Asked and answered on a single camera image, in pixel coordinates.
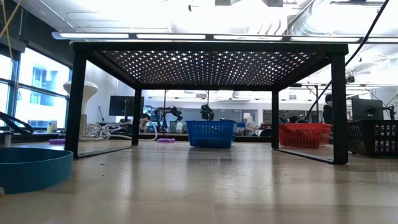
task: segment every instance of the purple object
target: purple object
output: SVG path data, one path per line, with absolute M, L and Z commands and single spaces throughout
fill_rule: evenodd
M 65 144 L 65 139 L 50 139 L 50 144 Z
M 159 143 L 175 143 L 175 139 L 158 139 Z

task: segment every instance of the computer monitor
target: computer monitor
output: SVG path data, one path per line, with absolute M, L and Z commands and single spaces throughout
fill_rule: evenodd
M 352 98 L 353 121 L 384 120 L 383 102 L 381 100 L 365 100 Z
M 134 97 L 133 96 L 111 96 L 111 102 L 109 104 L 109 115 L 110 116 L 124 116 L 124 102 L 125 100 L 129 101 L 127 107 L 127 116 L 134 116 Z M 141 97 L 141 114 L 144 111 L 144 97 Z

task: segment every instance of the ceiling light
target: ceiling light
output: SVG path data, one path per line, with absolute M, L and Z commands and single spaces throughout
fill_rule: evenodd
M 137 39 L 108 39 L 108 40 L 101 40 L 101 39 L 89 39 L 89 40 L 76 40 L 75 42 L 173 42 L 172 40 L 137 40 Z
M 375 38 L 371 37 L 368 42 L 379 42 L 379 43 L 398 43 L 398 38 L 388 37 L 388 38 Z
M 291 37 L 291 41 L 302 42 L 358 42 L 358 37 Z
M 255 35 L 215 35 L 216 40 L 270 40 L 281 41 L 282 37 L 255 36 Z
M 206 35 L 198 34 L 137 34 L 140 39 L 206 39 Z
M 342 5 L 342 6 L 381 6 L 384 1 L 331 1 L 331 5 Z
M 85 33 L 61 33 L 61 37 L 71 39 L 122 39 L 129 38 L 129 34 L 85 34 Z

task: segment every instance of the black plastic basket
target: black plastic basket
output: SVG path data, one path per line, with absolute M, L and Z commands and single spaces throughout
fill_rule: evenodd
M 348 123 L 348 150 L 369 156 L 398 156 L 398 121 Z

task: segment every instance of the blue plastic basket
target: blue plastic basket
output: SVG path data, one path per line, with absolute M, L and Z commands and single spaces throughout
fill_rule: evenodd
M 229 148 L 235 139 L 234 121 L 187 121 L 191 146 Z

